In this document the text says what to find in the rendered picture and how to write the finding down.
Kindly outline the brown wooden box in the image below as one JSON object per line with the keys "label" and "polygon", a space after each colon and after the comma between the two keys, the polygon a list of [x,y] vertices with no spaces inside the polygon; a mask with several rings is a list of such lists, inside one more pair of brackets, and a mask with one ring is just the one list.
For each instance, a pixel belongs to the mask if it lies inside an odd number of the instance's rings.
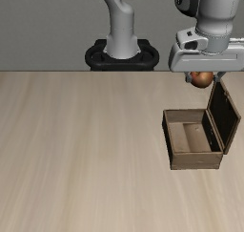
{"label": "brown wooden box", "polygon": [[164,110],[162,128],[172,170],[219,168],[223,147],[206,110]]}

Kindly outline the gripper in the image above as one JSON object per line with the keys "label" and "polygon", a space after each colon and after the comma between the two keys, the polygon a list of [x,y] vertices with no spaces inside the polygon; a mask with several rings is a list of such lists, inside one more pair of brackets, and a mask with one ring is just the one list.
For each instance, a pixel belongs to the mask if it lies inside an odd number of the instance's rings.
{"label": "gripper", "polygon": [[192,83],[190,72],[218,72],[213,76],[219,82],[225,72],[244,71],[244,38],[230,38],[223,52],[208,52],[219,45],[215,39],[198,35],[195,27],[176,34],[169,56],[169,68],[174,73],[185,73],[185,81]]}

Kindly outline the brown wooden box lid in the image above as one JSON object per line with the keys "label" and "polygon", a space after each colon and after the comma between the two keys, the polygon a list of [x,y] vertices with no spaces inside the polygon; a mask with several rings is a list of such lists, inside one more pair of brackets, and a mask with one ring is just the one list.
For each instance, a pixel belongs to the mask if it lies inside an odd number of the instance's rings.
{"label": "brown wooden box lid", "polygon": [[206,117],[209,120],[206,134],[211,150],[227,155],[241,116],[222,80],[213,84]]}

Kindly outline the red apple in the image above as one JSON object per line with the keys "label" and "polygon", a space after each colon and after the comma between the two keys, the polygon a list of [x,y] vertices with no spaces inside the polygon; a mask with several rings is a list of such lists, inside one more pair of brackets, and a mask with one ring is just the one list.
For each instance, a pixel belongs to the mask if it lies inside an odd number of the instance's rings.
{"label": "red apple", "polygon": [[211,85],[214,79],[213,72],[191,72],[192,84],[196,88],[204,89]]}

